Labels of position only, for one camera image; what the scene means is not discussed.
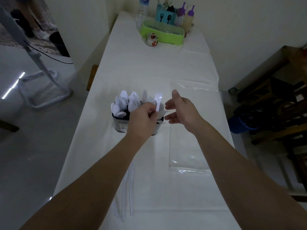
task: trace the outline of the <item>blue bottle label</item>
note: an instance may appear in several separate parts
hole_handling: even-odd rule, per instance
[[[149,4],[149,0],[140,0],[140,4],[148,5]]]

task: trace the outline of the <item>turquoise utensil holder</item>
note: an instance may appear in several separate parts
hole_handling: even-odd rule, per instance
[[[169,12],[166,10],[162,10],[162,6],[163,6],[162,4],[157,5],[156,21],[174,25],[174,22],[176,19],[177,8],[175,8],[175,13],[173,13],[173,12]]]

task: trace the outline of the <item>patterned floor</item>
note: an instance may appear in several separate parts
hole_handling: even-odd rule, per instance
[[[48,7],[46,3],[44,2],[44,0],[36,0],[36,1],[39,3],[40,7],[42,8],[45,19],[54,23],[51,13],[48,10]],[[17,8],[15,0],[0,0],[0,5],[4,7],[8,12]],[[44,53],[60,55],[59,51],[56,49],[56,47],[51,42],[37,39],[36,37],[29,38],[29,41],[35,48],[37,48],[38,50]],[[7,32],[7,30],[2,26],[2,24],[0,24],[0,45],[23,48],[21,45],[15,42],[15,40],[11,37],[11,35]]]

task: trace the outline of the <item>forearm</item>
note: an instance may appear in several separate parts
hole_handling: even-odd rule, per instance
[[[307,212],[241,156],[209,123],[194,134],[233,216],[242,229],[303,229]]]
[[[21,229],[98,229],[142,142],[126,135],[35,213]]]

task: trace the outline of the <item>black bucket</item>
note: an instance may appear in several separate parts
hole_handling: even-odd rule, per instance
[[[61,38],[61,35],[59,34],[59,32],[54,32],[50,35],[49,37],[50,39],[50,42],[52,42],[56,48],[59,50],[59,52],[61,53],[62,56],[66,56],[66,57],[70,57],[65,45],[64,45],[64,42]]]

